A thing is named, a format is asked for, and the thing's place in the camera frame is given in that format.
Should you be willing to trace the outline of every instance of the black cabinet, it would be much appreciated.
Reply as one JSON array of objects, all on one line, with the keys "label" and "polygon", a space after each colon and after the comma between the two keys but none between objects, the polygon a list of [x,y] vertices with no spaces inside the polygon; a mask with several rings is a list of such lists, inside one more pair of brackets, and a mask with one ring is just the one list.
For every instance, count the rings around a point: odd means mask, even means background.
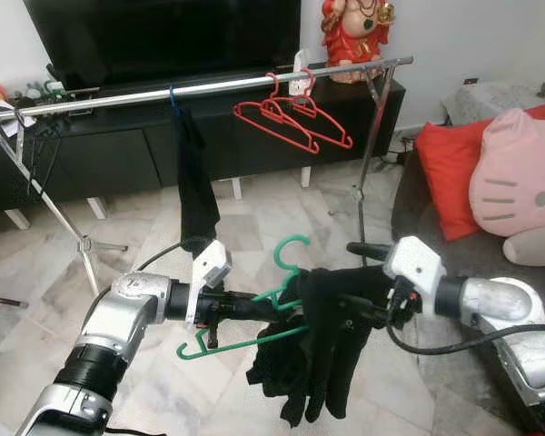
[{"label": "black cabinet", "polygon": [[[190,108],[206,142],[205,166],[213,179],[314,166],[362,157],[375,106],[367,84],[336,84],[317,80],[312,97],[339,121],[354,141],[351,150],[319,142],[319,154],[309,154],[233,116],[243,101],[261,101],[270,89],[260,88],[191,98]],[[393,81],[375,155],[387,153],[405,89]],[[177,143],[168,102],[95,109],[90,115],[61,121],[58,159],[46,191],[56,201],[131,193],[177,183]],[[338,137],[330,125],[299,118],[308,128]],[[44,180],[55,143],[47,143],[38,160],[36,178]],[[30,164],[29,144],[25,163]],[[0,149],[0,210],[36,203],[26,194],[27,183]]]}]

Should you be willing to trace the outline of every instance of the tile floor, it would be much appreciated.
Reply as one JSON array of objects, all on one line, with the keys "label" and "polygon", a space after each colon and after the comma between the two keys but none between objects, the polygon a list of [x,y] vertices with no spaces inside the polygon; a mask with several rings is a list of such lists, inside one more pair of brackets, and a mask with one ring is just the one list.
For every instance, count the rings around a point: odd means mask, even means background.
[{"label": "tile floor", "polygon": [[[367,182],[367,234],[391,241],[390,217],[401,168],[374,163]],[[215,183],[222,221],[219,238],[233,255],[227,287],[261,292],[280,282],[273,248],[293,233],[309,236],[308,247],[289,247],[287,260],[305,268],[355,267],[344,246],[358,240],[352,185],[358,162],[313,170],[303,190],[298,172],[269,173],[243,180],[244,199],[232,198],[228,183]],[[83,202],[64,209],[84,233],[109,243],[127,243],[126,253],[101,253],[99,278],[109,283],[147,257],[179,240],[179,197],[174,188],[108,200],[109,218],[97,221]],[[52,382],[93,296],[70,236],[42,206],[25,210],[32,227],[14,230],[0,214],[0,296],[23,299],[26,310],[0,306],[0,436],[20,425],[43,387]],[[187,253],[165,256],[149,268],[181,280],[190,277]],[[253,338],[257,322],[226,323],[221,343]],[[416,359],[375,332],[355,374],[344,421],[324,412],[314,424],[290,430],[279,419],[282,399],[264,398],[244,373],[254,349],[241,349],[194,362],[175,356],[193,333],[178,322],[152,326],[114,402],[114,426],[169,435],[516,435],[507,423],[444,383],[431,382]],[[474,377],[470,385],[484,384]]]}]

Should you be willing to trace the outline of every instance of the statue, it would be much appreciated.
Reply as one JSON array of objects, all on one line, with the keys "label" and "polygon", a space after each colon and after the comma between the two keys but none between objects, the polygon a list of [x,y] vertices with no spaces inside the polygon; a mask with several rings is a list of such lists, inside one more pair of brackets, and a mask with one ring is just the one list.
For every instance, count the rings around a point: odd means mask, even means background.
[{"label": "statue", "polygon": [[[388,44],[393,6],[386,0],[325,0],[321,29],[325,33],[328,66],[360,64],[382,59],[379,44]],[[379,72],[372,72],[372,78]],[[332,75],[352,84],[366,80],[364,72]]]}]

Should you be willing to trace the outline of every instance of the clothes drying rack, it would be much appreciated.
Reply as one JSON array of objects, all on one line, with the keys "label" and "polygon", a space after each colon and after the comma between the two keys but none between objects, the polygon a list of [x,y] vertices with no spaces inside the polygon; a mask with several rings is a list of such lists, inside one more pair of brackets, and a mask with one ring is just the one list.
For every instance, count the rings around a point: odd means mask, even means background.
[{"label": "clothes drying rack", "polygon": [[[359,230],[360,230],[360,241],[365,242],[365,227],[363,223],[363,185],[365,183],[370,159],[372,157],[373,147],[377,138],[377,134],[380,130],[382,124],[383,111],[390,93],[391,80],[393,78],[396,67],[399,65],[412,64],[413,56],[402,57],[402,58],[393,58],[393,59],[384,59],[376,62],[369,62],[365,64],[351,64],[343,66],[334,66],[327,68],[318,68],[311,70],[311,74],[314,77],[324,77],[332,74],[338,73],[353,73],[362,71],[367,77],[367,85],[369,86],[372,100],[375,103],[376,110],[374,112],[373,121],[370,125],[370,131],[368,134],[367,145],[365,152],[363,154],[362,160],[362,169],[360,173],[360,178],[358,184],[356,184],[355,198],[358,201],[358,211],[359,211]],[[372,72],[378,70],[383,74],[383,85],[380,91],[376,88],[373,80],[371,80]],[[277,80],[279,82],[285,83],[293,80],[303,80],[308,79],[310,76],[308,73],[289,73],[289,74],[280,74],[277,75]],[[61,114],[67,113],[70,111],[79,111],[86,109],[95,109],[97,107],[111,107],[111,106],[122,106],[126,104],[136,104],[143,102],[152,102],[158,100],[167,100],[169,99],[170,93],[173,93],[173,96],[176,98],[183,97],[195,97],[207,94],[217,94],[226,91],[234,91],[239,89],[254,88],[258,86],[265,86],[274,84],[274,80],[270,76],[262,76],[255,78],[246,78],[231,80],[226,82],[218,82],[211,84],[198,84],[193,86],[184,86],[184,87],[174,87],[170,89],[164,89],[161,91],[152,91],[147,93],[138,93],[138,94],[125,94],[117,95],[111,97],[95,98],[91,100],[85,100],[82,102],[68,102],[68,103],[59,103],[59,104],[46,104],[36,107],[30,107],[20,110],[6,110],[0,112],[0,122],[21,119],[23,116],[40,116],[48,114]],[[45,203],[46,207],[50,209],[55,218],[64,226],[64,228],[74,237],[77,243],[77,251],[81,254],[84,262],[84,268],[86,269],[87,277],[89,283],[93,289],[95,295],[99,293],[99,284],[97,277],[94,271],[94,251],[95,250],[127,250],[126,245],[116,245],[110,243],[100,243],[88,235],[85,235],[79,232],[78,228],[73,224],[73,222],[66,216],[66,214],[61,210],[51,197],[43,191],[43,187],[40,185],[36,179],[31,177],[30,171],[26,168],[23,163],[23,147],[24,147],[24,133],[25,129],[22,123],[19,123],[19,128],[17,132],[17,137],[15,144],[10,144],[7,135],[0,126],[0,146],[2,150],[6,153],[8,158],[14,163],[18,171],[26,180],[31,180],[32,186],[40,194],[41,200]]]}]

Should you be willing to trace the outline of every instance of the white wall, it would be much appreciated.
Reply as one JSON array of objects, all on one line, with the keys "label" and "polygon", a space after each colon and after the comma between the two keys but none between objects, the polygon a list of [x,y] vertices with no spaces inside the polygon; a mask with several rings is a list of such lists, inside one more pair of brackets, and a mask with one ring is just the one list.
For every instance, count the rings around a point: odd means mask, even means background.
[{"label": "white wall", "polygon": [[[324,59],[322,0],[302,0],[302,46]],[[466,77],[545,81],[545,0],[392,0],[384,57],[414,55],[396,78],[408,90],[399,127],[440,122],[440,100]]]},{"label": "white wall", "polygon": [[[440,100],[465,77],[545,80],[545,0],[392,0],[396,24],[384,56],[415,55],[396,78],[408,93],[398,126],[440,122]],[[322,0],[302,0],[301,45],[321,46]],[[49,62],[23,0],[0,0],[0,82],[10,91],[46,78]]]}]

